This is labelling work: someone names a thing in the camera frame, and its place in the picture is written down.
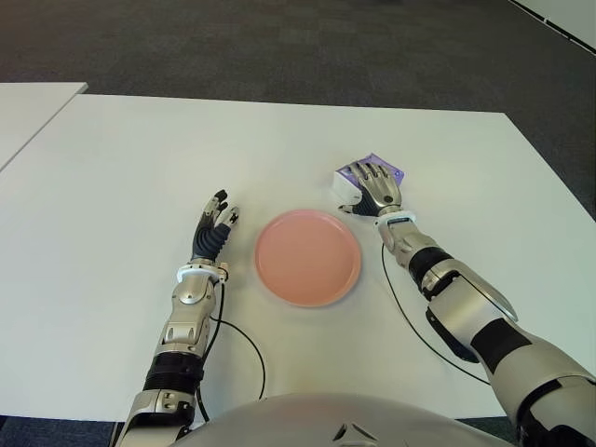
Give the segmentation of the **robot right hand black silver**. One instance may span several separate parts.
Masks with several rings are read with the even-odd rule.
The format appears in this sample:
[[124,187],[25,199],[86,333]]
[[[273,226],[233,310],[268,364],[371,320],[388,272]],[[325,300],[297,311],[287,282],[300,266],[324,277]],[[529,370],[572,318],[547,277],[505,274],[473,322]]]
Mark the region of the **robot right hand black silver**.
[[399,186],[386,167],[371,162],[353,162],[349,169],[358,181],[361,199],[355,205],[341,205],[338,210],[367,217],[401,210]]

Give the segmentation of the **robot left hand black silver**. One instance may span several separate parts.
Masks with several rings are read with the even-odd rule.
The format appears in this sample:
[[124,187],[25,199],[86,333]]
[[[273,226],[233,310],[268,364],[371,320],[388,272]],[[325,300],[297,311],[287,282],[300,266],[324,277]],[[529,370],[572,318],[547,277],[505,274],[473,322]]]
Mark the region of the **robot left hand black silver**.
[[222,189],[204,207],[192,239],[190,262],[206,260],[214,264],[232,228],[239,219],[239,208],[228,208],[228,194]]

